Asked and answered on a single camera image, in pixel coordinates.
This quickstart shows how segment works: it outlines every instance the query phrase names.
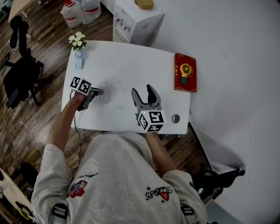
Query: red book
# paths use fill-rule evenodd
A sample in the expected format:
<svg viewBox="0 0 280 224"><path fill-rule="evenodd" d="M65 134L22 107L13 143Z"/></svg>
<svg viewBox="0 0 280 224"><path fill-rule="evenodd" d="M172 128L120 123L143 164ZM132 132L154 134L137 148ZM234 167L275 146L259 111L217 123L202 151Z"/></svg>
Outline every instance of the red book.
<svg viewBox="0 0 280 224"><path fill-rule="evenodd" d="M174 89L196 92L196 59L183 54L175 54Z"/></svg>

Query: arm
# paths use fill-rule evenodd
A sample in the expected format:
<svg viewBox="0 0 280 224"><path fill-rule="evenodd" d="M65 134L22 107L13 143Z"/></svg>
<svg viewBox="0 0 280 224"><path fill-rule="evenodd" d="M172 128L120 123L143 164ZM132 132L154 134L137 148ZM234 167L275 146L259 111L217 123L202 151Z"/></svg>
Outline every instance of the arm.
<svg viewBox="0 0 280 224"><path fill-rule="evenodd" d="M179 198L182 223L205 224L207 222L206 209L193 188L190 174L177 170L156 133L147 133L146 139L159 176L173 188Z"/></svg>
<svg viewBox="0 0 280 224"><path fill-rule="evenodd" d="M75 112L84 99L85 95L77 93L69 100L51 127L47 144L53 144L64 152Z"/></svg>
<svg viewBox="0 0 280 224"><path fill-rule="evenodd" d="M162 177L163 174L171 170L177 170L175 163L172 161L158 135L156 133L147 133L146 139L159 176Z"/></svg>
<svg viewBox="0 0 280 224"><path fill-rule="evenodd" d="M65 162L63 151L75 112L84 97L78 93L70 99L49 132L31 199L32 211L39 223L47 222L54 205L63 200L68 192L71 172Z"/></svg>

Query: person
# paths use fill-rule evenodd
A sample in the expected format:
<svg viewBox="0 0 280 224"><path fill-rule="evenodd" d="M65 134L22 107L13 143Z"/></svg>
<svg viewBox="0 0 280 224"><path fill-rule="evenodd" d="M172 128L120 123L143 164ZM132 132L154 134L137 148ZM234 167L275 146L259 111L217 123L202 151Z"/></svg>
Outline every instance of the person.
<svg viewBox="0 0 280 224"><path fill-rule="evenodd" d="M121 132L96 136L70 183L63 152L84 99L75 94L49 132L31 199L37 222L206 224L190 174L177 170L156 133L147 133L146 139Z"/></svg>

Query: plastic water jug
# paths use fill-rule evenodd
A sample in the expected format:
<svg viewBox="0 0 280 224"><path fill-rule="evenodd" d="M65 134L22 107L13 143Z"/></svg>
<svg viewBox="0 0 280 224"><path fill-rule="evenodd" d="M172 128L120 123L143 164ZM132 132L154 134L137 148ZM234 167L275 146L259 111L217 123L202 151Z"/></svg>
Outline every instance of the plastic water jug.
<svg viewBox="0 0 280 224"><path fill-rule="evenodd" d="M63 15L67 25L70 28L74 28L82 24L84 22L84 13L80 2L65 0L63 3L64 6L60 13Z"/></svg>
<svg viewBox="0 0 280 224"><path fill-rule="evenodd" d="M100 8L100 0L82 0L81 5L85 15L83 24L89 24L96 18L100 17L102 13Z"/></svg>

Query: red logo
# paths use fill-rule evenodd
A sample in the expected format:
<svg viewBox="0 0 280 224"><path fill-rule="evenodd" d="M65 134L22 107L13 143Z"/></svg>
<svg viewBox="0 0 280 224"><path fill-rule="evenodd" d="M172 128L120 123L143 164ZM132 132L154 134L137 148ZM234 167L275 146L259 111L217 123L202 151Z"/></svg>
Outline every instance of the red logo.
<svg viewBox="0 0 280 224"><path fill-rule="evenodd" d="M160 196L166 201L169 200L169 194L167 192L161 192Z"/></svg>
<svg viewBox="0 0 280 224"><path fill-rule="evenodd" d="M69 193L67 194L67 198L71 196L72 198L79 196L81 197L84 194L84 188L87 185L87 182L81 180L77 184L75 184Z"/></svg>

